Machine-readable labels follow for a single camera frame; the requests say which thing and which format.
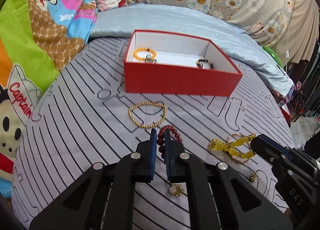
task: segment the gold beaded bracelet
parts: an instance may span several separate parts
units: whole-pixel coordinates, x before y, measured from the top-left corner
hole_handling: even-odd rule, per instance
[[[229,140],[231,137],[234,136],[238,136],[241,137],[240,139],[235,140],[234,142],[230,142]],[[251,149],[250,151],[248,151],[247,153],[242,153],[242,152],[238,152],[235,147],[237,146],[241,146],[244,143],[247,143],[250,147],[250,142],[252,141],[252,139],[255,137],[256,135],[254,133],[251,133],[249,136],[244,136],[242,134],[232,134],[228,137],[228,139],[226,140],[225,143],[223,143],[221,140],[219,139],[213,139],[210,141],[209,143],[209,148],[214,149],[215,151],[224,151],[226,153],[228,153],[230,155],[230,157],[232,157],[235,161],[238,161],[237,159],[235,159],[234,156],[236,156],[237,158],[240,159],[247,159],[246,161],[238,161],[240,163],[245,163],[247,162],[250,158],[252,158],[255,154],[255,152],[253,152]]]
[[[153,106],[156,106],[156,107],[163,107],[163,117],[162,117],[162,119],[160,121],[158,121],[156,123],[153,123],[153,124],[150,124],[150,125],[144,125],[144,124],[138,123],[135,120],[135,118],[133,118],[131,111],[133,109],[136,109],[137,107],[139,107],[141,105],[153,105]],[[150,128],[153,128],[153,127],[157,127],[160,123],[162,123],[165,120],[166,113],[167,113],[167,107],[164,104],[157,103],[157,102],[140,102],[140,103],[137,103],[136,105],[130,107],[129,110],[128,110],[129,117],[133,121],[133,123],[136,126],[138,126],[140,128],[144,128],[144,129],[150,129]]]
[[[138,49],[136,49],[134,52],[133,52],[133,57],[135,58],[135,59],[137,59],[137,60],[140,60],[140,61],[143,61],[143,60],[146,60],[147,58],[146,57],[139,57],[138,56],[138,52],[141,52],[141,51],[147,51],[147,52],[150,52],[151,54],[152,54],[152,56],[150,57],[150,61],[153,61],[155,58],[156,58],[156,56],[157,56],[157,53],[154,51],[154,50],[152,50],[152,49],[149,49],[149,48],[138,48]]]

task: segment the monkey ear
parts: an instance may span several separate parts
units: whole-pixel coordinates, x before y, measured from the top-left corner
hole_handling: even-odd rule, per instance
[[[49,0],[49,2],[50,2],[52,5],[57,5],[57,3],[58,3],[57,0]]]

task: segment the red beaded bracelet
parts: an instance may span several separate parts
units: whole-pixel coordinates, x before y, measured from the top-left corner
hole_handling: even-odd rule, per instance
[[[182,142],[182,139],[180,138],[180,134],[177,133],[177,130],[173,126],[171,126],[171,125],[163,126],[160,129],[160,132],[158,133],[158,140],[157,140],[157,144],[159,145],[159,152],[161,153],[162,159],[165,159],[164,131],[166,129],[169,129],[170,132],[172,132],[174,134],[176,141]]]

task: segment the metal rivet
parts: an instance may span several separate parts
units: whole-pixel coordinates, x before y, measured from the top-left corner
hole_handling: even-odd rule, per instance
[[[187,160],[190,158],[190,154],[189,153],[180,153],[180,158],[183,160]]]
[[[138,158],[140,158],[141,157],[141,154],[140,153],[131,153],[131,158],[133,158],[133,159],[138,159]]]
[[[226,169],[228,168],[228,164],[225,163],[225,162],[220,162],[220,163],[218,164],[218,168],[219,168],[219,169],[222,169],[222,170],[226,170]]]
[[[103,164],[101,162],[97,162],[93,165],[93,168],[95,170],[99,170],[99,169],[102,169],[103,168]]]

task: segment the round table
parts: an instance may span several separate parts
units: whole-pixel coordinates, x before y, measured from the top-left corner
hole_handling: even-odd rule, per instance
[[[210,164],[227,162],[247,179],[258,170],[260,180],[254,187],[285,210],[271,166],[262,158],[256,155],[239,164],[224,153],[207,150],[211,139],[226,140],[234,133],[266,134],[293,147],[279,107],[254,70],[233,60],[243,77],[230,97],[125,93],[127,42],[124,38],[93,40],[42,96],[27,123],[13,171],[12,206],[19,220],[28,228],[31,220],[92,164],[118,162],[135,151],[139,142],[148,140],[150,130],[137,127],[128,117],[128,108],[141,101],[167,106],[160,126],[176,127],[187,152]],[[144,124],[156,122],[162,115],[162,110],[153,106],[133,112]],[[248,148],[239,150],[247,152]],[[136,185],[133,229],[190,228],[187,196],[171,196],[169,186],[157,151],[154,180]]]

